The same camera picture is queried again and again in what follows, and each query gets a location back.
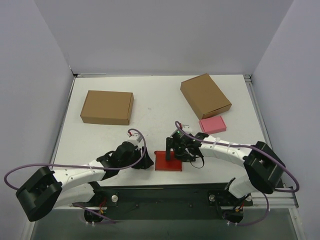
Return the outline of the red paper box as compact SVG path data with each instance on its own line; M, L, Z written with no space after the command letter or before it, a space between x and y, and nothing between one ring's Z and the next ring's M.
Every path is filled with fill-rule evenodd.
M155 151L155 170L156 171L171 171L171 172L181 172L182 162L176 159L174 152L170 151L170 160L166 160L165 151Z

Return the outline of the brown cardboard box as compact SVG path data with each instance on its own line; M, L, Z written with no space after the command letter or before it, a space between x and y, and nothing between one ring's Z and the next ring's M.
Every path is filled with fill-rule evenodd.
M80 117L85 124L130 124L134 103L132 92L89 90Z
M207 73L181 82L180 91L199 120L227 112L232 106Z

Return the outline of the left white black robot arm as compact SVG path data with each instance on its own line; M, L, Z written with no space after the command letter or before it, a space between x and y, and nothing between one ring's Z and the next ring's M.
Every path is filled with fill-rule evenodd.
M66 191L86 184L103 181L116 176L127 168L150 168L154 162L146 146L139 147L138 141L124 141L116 150L111 150L85 165L50 165L39 168L16 192L29 221L35 222L62 202L60 196Z

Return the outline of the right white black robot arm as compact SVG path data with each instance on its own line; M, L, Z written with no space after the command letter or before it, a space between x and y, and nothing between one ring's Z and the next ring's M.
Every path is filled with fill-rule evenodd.
M170 161L170 151L182 162L196 158L216 158L243 167L246 174L232 178L225 190L240 199L253 192L272 194L282 177L285 165L272 149L262 141L256 144L236 144L219 140L199 132L195 136L176 130L166 138L165 160Z

